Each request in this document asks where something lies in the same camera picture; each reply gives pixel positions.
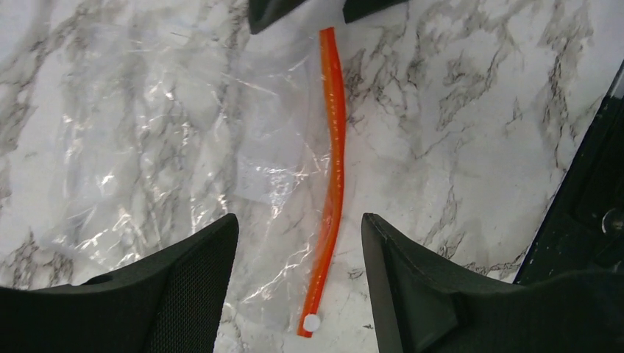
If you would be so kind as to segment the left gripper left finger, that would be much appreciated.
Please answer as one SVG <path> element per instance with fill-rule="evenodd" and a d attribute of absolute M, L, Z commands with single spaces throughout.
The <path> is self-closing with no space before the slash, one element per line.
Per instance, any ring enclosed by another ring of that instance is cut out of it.
<path fill-rule="evenodd" d="M 1 289 L 3 352 L 211 352 L 237 249 L 227 214 L 81 285 Z"/>

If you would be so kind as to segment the clear zip top bag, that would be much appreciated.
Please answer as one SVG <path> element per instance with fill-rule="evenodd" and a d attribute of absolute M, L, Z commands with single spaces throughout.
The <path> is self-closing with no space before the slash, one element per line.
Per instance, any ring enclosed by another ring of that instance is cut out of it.
<path fill-rule="evenodd" d="M 232 213 L 227 303 L 277 331 L 320 328 L 345 182 L 334 28 L 235 51 L 99 27 L 63 92 L 45 244 L 113 270 Z"/>

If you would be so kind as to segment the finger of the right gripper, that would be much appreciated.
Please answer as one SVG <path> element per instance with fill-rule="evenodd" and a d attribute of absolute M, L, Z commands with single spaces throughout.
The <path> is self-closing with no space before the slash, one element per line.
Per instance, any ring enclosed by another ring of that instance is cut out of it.
<path fill-rule="evenodd" d="M 249 30 L 256 35 L 298 8 L 305 0 L 249 0 Z"/>
<path fill-rule="evenodd" d="M 407 0 L 346 0 L 342 8 L 344 21 L 350 24 L 405 2 Z"/>

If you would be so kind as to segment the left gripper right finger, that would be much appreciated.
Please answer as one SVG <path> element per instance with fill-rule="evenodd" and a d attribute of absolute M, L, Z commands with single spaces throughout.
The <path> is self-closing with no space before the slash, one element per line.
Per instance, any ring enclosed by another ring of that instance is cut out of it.
<path fill-rule="evenodd" d="M 381 216 L 361 221 L 381 352 L 621 352 L 623 275 L 572 271 L 513 285 L 419 245 Z"/>

